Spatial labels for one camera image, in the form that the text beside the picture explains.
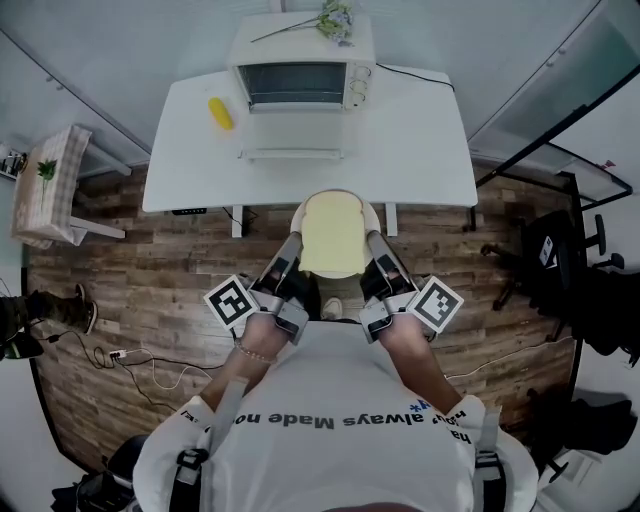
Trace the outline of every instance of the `wooden floor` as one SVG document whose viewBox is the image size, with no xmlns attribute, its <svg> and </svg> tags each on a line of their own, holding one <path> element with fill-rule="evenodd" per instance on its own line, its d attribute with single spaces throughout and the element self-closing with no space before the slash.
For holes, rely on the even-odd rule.
<svg viewBox="0 0 640 512">
<path fill-rule="evenodd" d="M 100 318 L 91 336 L 94 348 L 146 348 L 158 357 L 213 366 L 224 361 L 231 341 L 216 324 L 202 296 L 228 275 L 259 273 L 286 238 L 293 207 L 253 208 L 259 215 L 251 233 L 230 238 L 230 221 L 221 209 L 200 216 L 176 217 L 142 212 L 146 170 L 129 177 L 116 173 L 84 180 L 89 197 L 76 215 L 127 231 L 121 241 L 89 235 L 80 247 L 55 244 L 31 250 L 29 290 L 71 295 L 76 282 L 85 285 L 99 306 Z M 400 234 L 391 244 L 414 274 L 433 273 L 461 294 L 465 303 L 446 333 L 434 341 L 448 375 L 471 372 L 481 364 L 545 340 L 554 321 L 539 317 L 528 300 L 514 296 L 501 312 L 492 303 L 508 279 L 495 257 L 483 257 L 485 243 L 519 249 L 519 233 L 510 218 L 529 220 L 557 208 L 568 208 L 567 196 L 499 178 L 479 190 L 478 231 L 464 233 L 467 211 L 457 207 L 399 206 Z M 381 221 L 384 214 L 379 209 Z M 323 295 L 338 294 L 355 316 L 362 304 L 357 282 L 322 281 Z M 45 322 L 36 334 L 61 332 Z M 37 359 L 44 396 L 60 440 L 71 455 L 101 468 L 127 438 L 148 433 L 170 410 L 150 405 L 136 391 L 122 368 L 94 369 L 79 342 L 70 335 L 47 345 Z M 522 352 L 465 378 L 454 379 L 465 393 L 503 407 L 503 426 L 518 435 L 530 424 L 529 388 L 542 392 L 566 386 L 573 361 L 573 341 Z M 144 361 L 145 353 L 128 361 Z M 187 372 L 173 391 L 163 391 L 151 379 L 150 364 L 131 367 L 140 388 L 153 401 L 179 407 L 207 379 Z M 157 364 L 160 384 L 172 386 L 182 367 Z"/>
</svg>

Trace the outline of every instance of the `plaid tablecloth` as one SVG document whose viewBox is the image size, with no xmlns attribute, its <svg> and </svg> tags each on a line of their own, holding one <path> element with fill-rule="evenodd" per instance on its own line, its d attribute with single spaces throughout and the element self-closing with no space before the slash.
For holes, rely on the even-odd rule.
<svg viewBox="0 0 640 512">
<path fill-rule="evenodd" d="M 80 245 L 86 230 L 71 227 L 71 203 L 90 137 L 90 131 L 70 126 L 31 151 L 13 196 L 13 238 L 41 249 L 48 248 L 53 240 Z M 51 181 L 38 175 L 38 162 L 45 160 L 57 162 Z"/>
</svg>

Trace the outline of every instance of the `person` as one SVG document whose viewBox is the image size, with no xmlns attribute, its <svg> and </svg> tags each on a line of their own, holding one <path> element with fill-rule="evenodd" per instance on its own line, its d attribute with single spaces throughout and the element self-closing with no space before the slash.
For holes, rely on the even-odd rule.
<svg viewBox="0 0 640 512">
<path fill-rule="evenodd" d="M 3 346 L 7 347 L 10 346 L 8 342 L 34 320 L 54 320 L 89 334 L 97 317 L 98 306 L 95 302 L 87 301 L 81 284 L 76 284 L 75 296 L 68 299 L 38 290 L 28 297 L 0 297 L 0 335 Z"/>
<path fill-rule="evenodd" d="M 178 456 L 203 439 L 238 377 L 248 392 L 212 455 L 216 512 L 473 510 L 482 402 L 448 382 L 414 316 L 396 315 L 373 344 L 341 316 L 330 299 L 297 347 L 272 316 L 250 316 L 211 383 L 143 446 L 133 473 L 142 510 L 170 509 Z M 529 512 L 533 461 L 501 430 L 496 451 L 506 510 Z"/>
</svg>

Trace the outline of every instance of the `yellow object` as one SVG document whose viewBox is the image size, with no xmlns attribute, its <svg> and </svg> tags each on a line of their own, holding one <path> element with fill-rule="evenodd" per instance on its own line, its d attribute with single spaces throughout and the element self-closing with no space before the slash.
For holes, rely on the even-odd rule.
<svg viewBox="0 0 640 512">
<path fill-rule="evenodd" d="M 310 197 L 301 231 L 300 270 L 364 273 L 364 214 L 358 197 L 341 190 Z"/>
<path fill-rule="evenodd" d="M 213 114 L 215 120 L 218 121 L 218 124 L 225 130 L 233 129 L 233 119 L 231 119 L 227 107 L 224 106 L 224 103 L 220 98 L 209 99 L 209 110 Z"/>
</svg>

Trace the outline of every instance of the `bracelet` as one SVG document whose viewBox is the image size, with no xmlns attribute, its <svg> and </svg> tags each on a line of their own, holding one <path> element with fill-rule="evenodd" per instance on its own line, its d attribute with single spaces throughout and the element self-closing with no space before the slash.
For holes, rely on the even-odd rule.
<svg viewBox="0 0 640 512">
<path fill-rule="evenodd" d="M 233 344 L 240 352 L 242 352 L 245 356 L 247 356 L 250 359 L 255 359 L 265 364 L 274 364 L 278 360 L 275 357 L 273 359 L 267 359 L 263 355 L 260 355 L 257 352 L 254 352 L 253 350 L 249 350 L 248 348 L 243 347 L 242 343 L 240 343 L 240 340 L 237 338 L 233 340 Z"/>
</svg>

